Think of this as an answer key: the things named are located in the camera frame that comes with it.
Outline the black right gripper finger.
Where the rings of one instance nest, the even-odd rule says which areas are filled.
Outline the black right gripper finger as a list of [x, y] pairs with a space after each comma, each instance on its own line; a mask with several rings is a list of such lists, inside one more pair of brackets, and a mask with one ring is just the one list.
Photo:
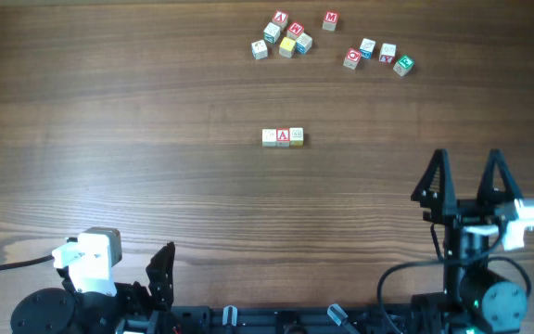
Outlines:
[[490, 206], [522, 198], [522, 191], [511, 174], [502, 151], [492, 149], [477, 190], [477, 203]]
[[425, 218], [447, 218], [457, 215], [457, 199], [451, 178], [450, 161], [446, 149], [436, 149], [426, 171], [415, 187], [411, 201], [428, 209]]

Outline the yellow edged B block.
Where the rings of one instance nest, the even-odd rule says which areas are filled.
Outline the yellow edged B block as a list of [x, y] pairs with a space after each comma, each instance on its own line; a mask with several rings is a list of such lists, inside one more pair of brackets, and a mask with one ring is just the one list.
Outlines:
[[291, 147], [302, 147], [304, 144], [304, 129], [302, 127], [289, 128], [289, 145]]

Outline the red A letter block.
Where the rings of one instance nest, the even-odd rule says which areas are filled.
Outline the red A letter block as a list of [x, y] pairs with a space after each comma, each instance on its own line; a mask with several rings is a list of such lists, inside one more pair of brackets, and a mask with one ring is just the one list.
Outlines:
[[288, 128], [277, 128], [275, 143], [278, 147], [288, 148], [290, 146], [290, 132]]

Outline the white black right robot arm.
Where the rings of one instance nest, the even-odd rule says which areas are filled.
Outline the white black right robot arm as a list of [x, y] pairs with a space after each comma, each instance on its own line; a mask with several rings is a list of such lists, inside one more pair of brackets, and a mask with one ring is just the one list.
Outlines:
[[534, 228], [534, 199], [523, 196], [502, 152], [494, 149], [472, 199], [457, 199], [448, 153], [436, 150], [415, 187], [412, 201], [423, 208], [432, 227], [444, 228], [433, 241], [433, 264], [443, 268], [443, 289], [414, 295], [411, 333], [516, 333], [528, 310], [531, 283], [518, 285], [490, 270], [498, 248], [524, 246]]

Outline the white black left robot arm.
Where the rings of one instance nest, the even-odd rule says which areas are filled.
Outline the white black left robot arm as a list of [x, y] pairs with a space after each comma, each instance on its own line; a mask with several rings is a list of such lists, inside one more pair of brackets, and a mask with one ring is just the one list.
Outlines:
[[147, 287], [116, 283], [115, 294], [79, 292], [67, 269], [61, 289], [40, 289], [24, 298], [10, 318], [13, 334], [179, 333], [171, 313], [175, 245], [163, 246], [146, 267]]

